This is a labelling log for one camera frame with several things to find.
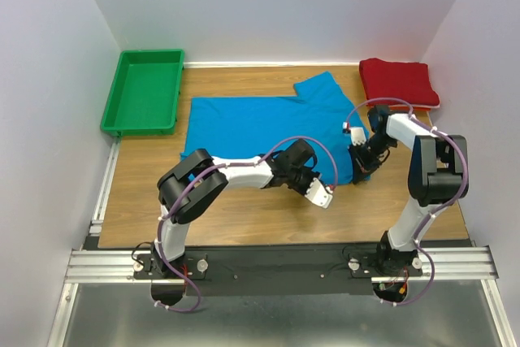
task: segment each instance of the green plastic bin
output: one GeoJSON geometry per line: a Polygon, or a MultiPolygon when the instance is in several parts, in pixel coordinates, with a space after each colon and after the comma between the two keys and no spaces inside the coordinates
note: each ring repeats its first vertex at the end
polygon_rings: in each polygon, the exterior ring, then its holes
{"type": "Polygon", "coordinates": [[[183,50],[121,52],[101,129],[113,136],[172,134],[183,62],[183,50]]]}

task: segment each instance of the gray floor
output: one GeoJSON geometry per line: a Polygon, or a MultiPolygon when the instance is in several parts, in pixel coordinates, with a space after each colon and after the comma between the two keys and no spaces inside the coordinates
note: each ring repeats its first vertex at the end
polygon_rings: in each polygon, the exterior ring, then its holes
{"type": "MultiPolygon", "coordinates": [[[[414,283],[411,293],[423,284],[414,283]]],[[[499,346],[478,281],[437,281],[410,306],[346,294],[208,297],[203,310],[152,305],[149,286],[80,287],[66,346],[499,346]]]]}

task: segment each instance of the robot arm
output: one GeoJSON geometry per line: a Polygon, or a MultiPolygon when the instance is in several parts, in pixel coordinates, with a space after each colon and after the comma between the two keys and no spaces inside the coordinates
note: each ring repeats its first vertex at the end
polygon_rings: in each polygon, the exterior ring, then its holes
{"type": "Polygon", "coordinates": [[[162,226],[162,247],[168,262],[184,254],[189,224],[225,189],[268,189],[286,184],[317,206],[327,208],[331,203],[332,190],[319,180],[319,172],[313,171],[316,155],[305,140],[299,139],[286,150],[274,152],[264,161],[261,159],[262,156],[226,160],[212,157],[206,150],[195,150],[159,180],[159,201],[165,216],[195,176],[211,166],[224,166],[208,173],[189,191],[175,215],[162,226]],[[307,167],[305,164],[311,159],[314,165],[307,167]]]}
{"type": "MultiPolygon", "coordinates": [[[[386,250],[413,252],[414,240],[423,238],[425,232],[439,215],[441,209],[424,223],[425,217],[434,209],[451,199],[462,183],[462,162],[453,147],[412,121],[408,114],[393,112],[387,106],[375,106],[368,113],[374,135],[367,141],[364,133],[347,129],[356,137],[349,148],[353,161],[353,182],[359,183],[376,171],[389,154],[390,147],[400,141],[412,151],[408,174],[409,200],[397,223],[382,239],[386,250]],[[444,163],[438,167],[438,160],[444,163]]],[[[466,156],[466,139],[449,136],[466,156]]]]}

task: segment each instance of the blue towel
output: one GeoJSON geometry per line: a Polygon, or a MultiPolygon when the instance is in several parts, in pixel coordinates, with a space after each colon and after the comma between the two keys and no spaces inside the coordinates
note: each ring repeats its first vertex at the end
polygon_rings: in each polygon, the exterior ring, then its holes
{"type": "MultiPolygon", "coordinates": [[[[309,136],[331,151],[338,166],[338,183],[349,183],[351,141],[343,134],[342,123],[353,104],[330,72],[296,83],[294,89],[296,97],[193,98],[181,158],[198,148],[220,158],[252,158],[265,154],[284,138],[309,136]]],[[[351,126],[363,126],[358,114],[353,115],[351,126]]],[[[334,171],[329,157],[319,146],[310,144],[318,157],[315,170],[322,173],[324,183],[332,184],[334,171]]]]}

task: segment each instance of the white baseboard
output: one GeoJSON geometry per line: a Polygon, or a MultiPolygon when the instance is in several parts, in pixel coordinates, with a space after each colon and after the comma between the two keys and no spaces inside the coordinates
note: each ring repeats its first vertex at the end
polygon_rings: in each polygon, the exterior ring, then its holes
{"type": "Polygon", "coordinates": [[[303,67],[303,66],[355,66],[359,62],[308,62],[308,61],[188,61],[185,68],[224,68],[224,67],[303,67]]]}

